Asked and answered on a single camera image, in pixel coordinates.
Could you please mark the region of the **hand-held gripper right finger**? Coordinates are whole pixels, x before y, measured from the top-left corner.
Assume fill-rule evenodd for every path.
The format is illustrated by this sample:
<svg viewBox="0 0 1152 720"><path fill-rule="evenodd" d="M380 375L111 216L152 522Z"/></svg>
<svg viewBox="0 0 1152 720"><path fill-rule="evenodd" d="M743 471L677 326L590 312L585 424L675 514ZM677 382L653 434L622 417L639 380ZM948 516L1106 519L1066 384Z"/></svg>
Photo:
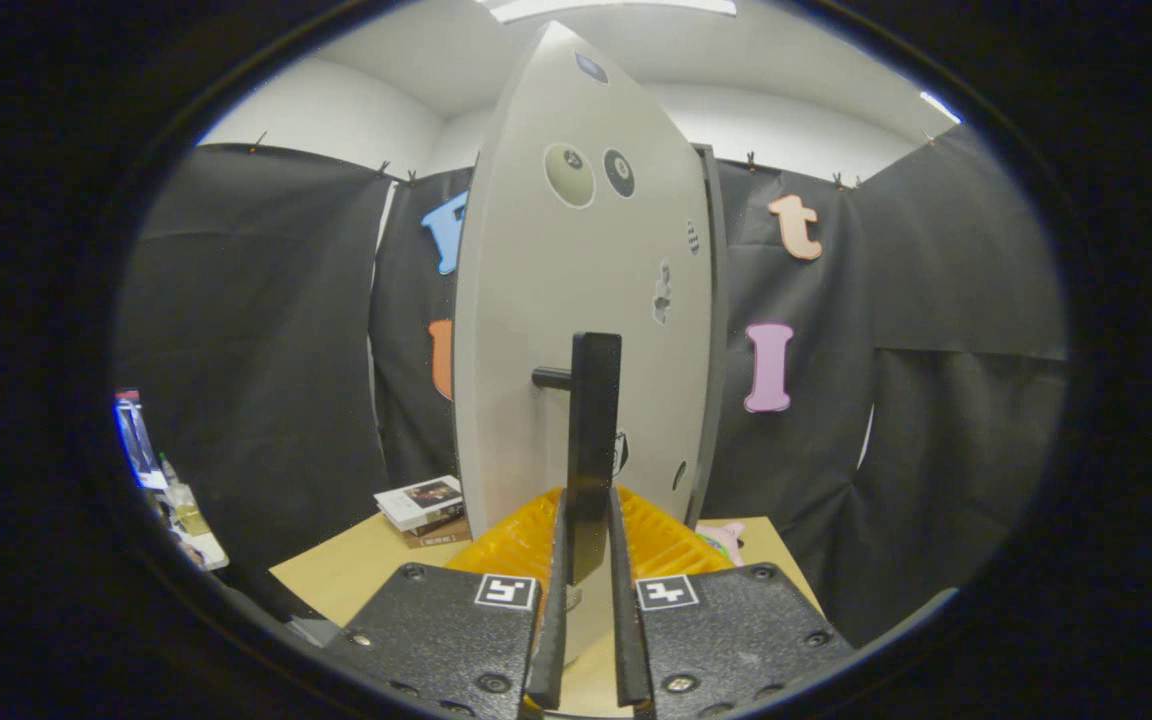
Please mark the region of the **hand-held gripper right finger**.
<svg viewBox="0 0 1152 720"><path fill-rule="evenodd" d="M780 566L646 577L608 493L617 703L636 719L753 719L852 659Z"/></svg>

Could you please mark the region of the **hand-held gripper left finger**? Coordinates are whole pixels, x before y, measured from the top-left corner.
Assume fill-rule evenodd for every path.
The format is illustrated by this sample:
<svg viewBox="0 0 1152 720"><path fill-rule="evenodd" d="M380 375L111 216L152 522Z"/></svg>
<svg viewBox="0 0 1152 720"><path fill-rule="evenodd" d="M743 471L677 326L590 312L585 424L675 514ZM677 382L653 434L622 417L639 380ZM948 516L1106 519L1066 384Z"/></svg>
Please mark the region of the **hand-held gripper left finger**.
<svg viewBox="0 0 1152 720"><path fill-rule="evenodd" d="M406 562L326 646L329 666L379 694L385 717L540 719L561 698L567 493L553 488L490 533L535 571Z"/></svg>

